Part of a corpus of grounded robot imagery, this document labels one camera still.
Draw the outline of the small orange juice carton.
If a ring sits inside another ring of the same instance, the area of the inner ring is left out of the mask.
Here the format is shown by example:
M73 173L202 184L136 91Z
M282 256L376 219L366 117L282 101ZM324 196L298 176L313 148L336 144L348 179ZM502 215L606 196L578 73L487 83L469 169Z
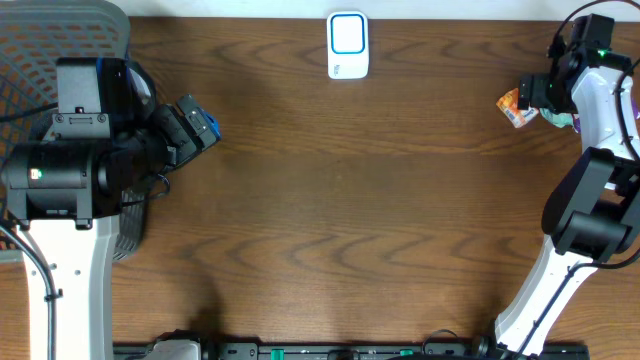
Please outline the small orange juice carton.
M515 128L525 126L539 114L539 110L532 107L520 110L517 106L518 99L519 90L514 88L505 93L496 102L498 109L507 117Z

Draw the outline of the green snack packet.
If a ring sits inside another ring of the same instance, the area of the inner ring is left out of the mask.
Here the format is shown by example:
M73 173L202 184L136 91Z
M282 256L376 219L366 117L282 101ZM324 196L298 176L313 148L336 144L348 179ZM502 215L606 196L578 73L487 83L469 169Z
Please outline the green snack packet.
M553 113L551 110L547 109L547 108L540 108L539 112L541 114L541 116L547 120L550 124L558 127L558 128L564 128L567 126L570 126L573 128L573 116L575 114L570 114L570 113L559 113L559 114L555 114Z

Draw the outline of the purple pink snack packet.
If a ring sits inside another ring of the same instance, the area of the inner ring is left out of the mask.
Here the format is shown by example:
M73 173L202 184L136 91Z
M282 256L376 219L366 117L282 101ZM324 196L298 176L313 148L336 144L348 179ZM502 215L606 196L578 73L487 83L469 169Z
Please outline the purple pink snack packet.
M639 106L638 103L636 102L635 99L632 99L631 101L632 103L632 109L633 109L633 113L634 113L634 118L635 120L639 120L640 119L640 111L639 111ZM576 133L580 134L581 133L581 124L580 124L580 119L579 119L579 115L572 115L573 116L573 129Z

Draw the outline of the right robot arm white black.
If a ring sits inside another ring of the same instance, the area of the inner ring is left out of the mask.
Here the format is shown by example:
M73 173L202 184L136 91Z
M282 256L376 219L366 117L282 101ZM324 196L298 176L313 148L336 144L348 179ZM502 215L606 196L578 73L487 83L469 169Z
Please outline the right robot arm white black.
M542 215L541 252L511 304L478 339L474 354L536 359L547 335L581 284L613 263L639 235L639 132L632 100L636 62L611 48L614 19L574 12L568 39L556 32L548 72L525 75L516 114L547 110L578 121L582 153L549 196Z

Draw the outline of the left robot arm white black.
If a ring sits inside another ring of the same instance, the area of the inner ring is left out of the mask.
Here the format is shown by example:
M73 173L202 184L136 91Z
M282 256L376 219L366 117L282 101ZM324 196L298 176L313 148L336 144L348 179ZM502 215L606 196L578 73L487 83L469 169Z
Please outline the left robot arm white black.
M122 58L61 58L48 131L17 145L1 179L3 233L24 254L34 359L110 359L112 267L121 216L221 138L191 96L158 104ZM134 202L126 193L136 190Z

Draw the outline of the white barcode scanner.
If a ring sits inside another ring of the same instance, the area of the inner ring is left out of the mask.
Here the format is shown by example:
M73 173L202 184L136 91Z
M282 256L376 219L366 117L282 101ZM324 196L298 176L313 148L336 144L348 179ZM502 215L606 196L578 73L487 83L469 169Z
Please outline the white barcode scanner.
M362 79L370 63L368 18L360 11L337 11L326 20L328 76Z

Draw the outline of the grey plastic mesh basket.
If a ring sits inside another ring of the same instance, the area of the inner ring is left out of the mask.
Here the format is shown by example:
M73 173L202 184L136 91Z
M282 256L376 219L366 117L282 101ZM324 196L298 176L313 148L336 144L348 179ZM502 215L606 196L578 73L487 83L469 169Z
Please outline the grey plastic mesh basket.
M61 57L129 56L128 16L109 1L1 3L1 160L14 146L44 133L58 100L55 63Z

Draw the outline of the black mounting rail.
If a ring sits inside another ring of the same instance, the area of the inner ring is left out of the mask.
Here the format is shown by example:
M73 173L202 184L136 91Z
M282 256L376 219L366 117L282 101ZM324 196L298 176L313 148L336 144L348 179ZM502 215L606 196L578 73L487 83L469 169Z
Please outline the black mounting rail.
M114 345L114 359L143 359L152 345ZM222 360L326 360L356 359L383 360L400 356L428 355L430 359L489 359L473 357L470 346L454 342L431 342L423 352L421 345L259 345L256 343L226 343L205 347L203 359ZM584 345L546 345L537 359L589 360Z

